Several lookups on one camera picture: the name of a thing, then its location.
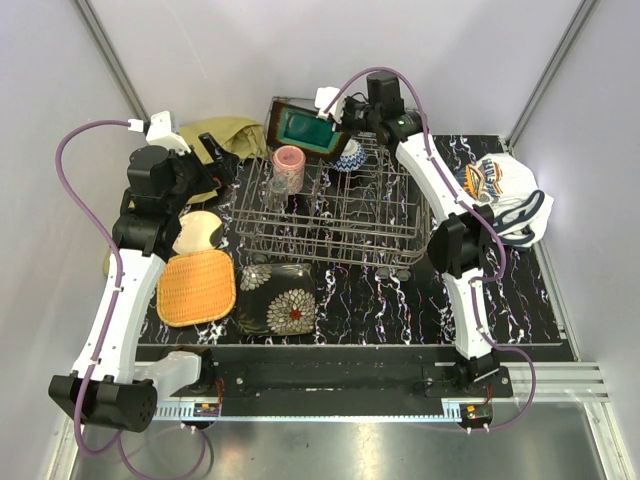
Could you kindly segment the red patterned bowl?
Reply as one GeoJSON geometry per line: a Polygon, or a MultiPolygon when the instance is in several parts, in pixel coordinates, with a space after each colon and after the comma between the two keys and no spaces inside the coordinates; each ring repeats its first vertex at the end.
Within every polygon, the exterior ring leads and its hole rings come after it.
{"type": "Polygon", "coordinates": [[[352,172],[359,169],[366,159],[366,153],[361,143],[350,139],[339,157],[330,163],[330,167],[338,172],[352,172]]]}

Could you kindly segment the teal square ceramic dish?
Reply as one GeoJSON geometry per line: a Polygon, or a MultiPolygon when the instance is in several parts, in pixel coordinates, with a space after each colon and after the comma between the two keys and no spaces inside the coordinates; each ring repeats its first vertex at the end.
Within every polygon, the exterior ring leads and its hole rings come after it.
{"type": "Polygon", "coordinates": [[[344,151],[350,136],[332,122],[319,118],[313,110],[275,97],[266,129],[266,145],[273,151],[294,146],[307,156],[332,161],[344,151]]]}

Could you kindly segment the pink skull pattern mug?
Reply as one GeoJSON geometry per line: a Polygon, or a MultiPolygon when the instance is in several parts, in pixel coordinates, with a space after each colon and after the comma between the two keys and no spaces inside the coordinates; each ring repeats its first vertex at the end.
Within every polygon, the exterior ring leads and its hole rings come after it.
{"type": "Polygon", "coordinates": [[[297,194],[304,184],[305,153],[296,146],[284,145],[272,154],[275,177],[284,179],[289,195],[297,194]]]}

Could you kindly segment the clear drinking glass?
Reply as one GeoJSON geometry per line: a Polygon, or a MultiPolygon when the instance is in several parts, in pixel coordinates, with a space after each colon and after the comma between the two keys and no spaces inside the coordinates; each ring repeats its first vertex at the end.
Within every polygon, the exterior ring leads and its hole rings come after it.
{"type": "Polygon", "coordinates": [[[267,184],[264,197],[265,206],[269,211],[280,212],[288,204],[288,185],[282,177],[274,177],[267,184]]]}

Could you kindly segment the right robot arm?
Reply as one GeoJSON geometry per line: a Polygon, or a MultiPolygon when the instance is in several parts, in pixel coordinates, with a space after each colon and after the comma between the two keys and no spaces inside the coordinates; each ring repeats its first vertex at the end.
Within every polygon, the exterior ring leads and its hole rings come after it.
{"type": "Polygon", "coordinates": [[[498,243],[494,214],[466,193],[437,150],[423,107],[408,112],[400,88],[410,83],[388,67],[369,67],[354,76],[365,78],[368,100],[345,100],[334,119],[342,129],[368,130],[395,148],[395,157],[410,173],[431,207],[437,229],[427,254],[442,275],[455,323],[458,354],[450,377],[457,390],[476,396],[499,368],[488,328],[482,262],[488,247],[498,243]]]}

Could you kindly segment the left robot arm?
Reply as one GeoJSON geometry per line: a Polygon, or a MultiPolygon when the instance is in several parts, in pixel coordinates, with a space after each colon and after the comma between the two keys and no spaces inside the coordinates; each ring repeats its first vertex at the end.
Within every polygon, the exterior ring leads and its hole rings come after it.
{"type": "Polygon", "coordinates": [[[205,166],[175,133],[148,133],[145,147],[129,158],[120,216],[104,234],[110,270],[91,332],[67,375],[52,377],[49,397],[73,420],[86,425],[142,432],[158,402],[188,389],[196,396],[215,386],[212,357],[202,347],[175,347],[150,366],[135,366],[138,338],[148,304],[181,230],[187,201],[214,189],[236,156],[208,133],[199,137],[215,164],[205,166]]]}

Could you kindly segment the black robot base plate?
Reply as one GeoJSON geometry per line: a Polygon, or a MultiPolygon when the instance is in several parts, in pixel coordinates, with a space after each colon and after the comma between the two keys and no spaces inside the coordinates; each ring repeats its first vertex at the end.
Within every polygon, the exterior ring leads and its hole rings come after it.
{"type": "Polygon", "coordinates": [[[480,380],[452,347],[215,347],[214,384],[169,398],[195,420],[222,399],[226,421],[452,421],[457,402],[510,399],[511,379],[495,361],[480,380]]]}

